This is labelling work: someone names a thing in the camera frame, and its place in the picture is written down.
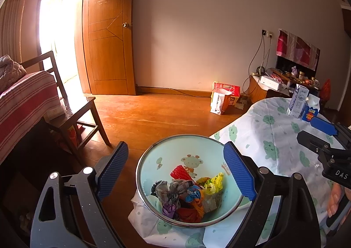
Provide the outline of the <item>right hand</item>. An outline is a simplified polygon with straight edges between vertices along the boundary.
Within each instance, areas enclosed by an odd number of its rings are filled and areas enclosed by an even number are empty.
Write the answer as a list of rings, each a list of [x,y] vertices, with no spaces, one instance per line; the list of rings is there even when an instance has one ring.
[[[340,186],[338,183],[333,183],[333,188],[327,205],[327,214],[329,218],[337,212],[339,202],[343,196],[347,196],[348,200],[351,200],[351,190]]]

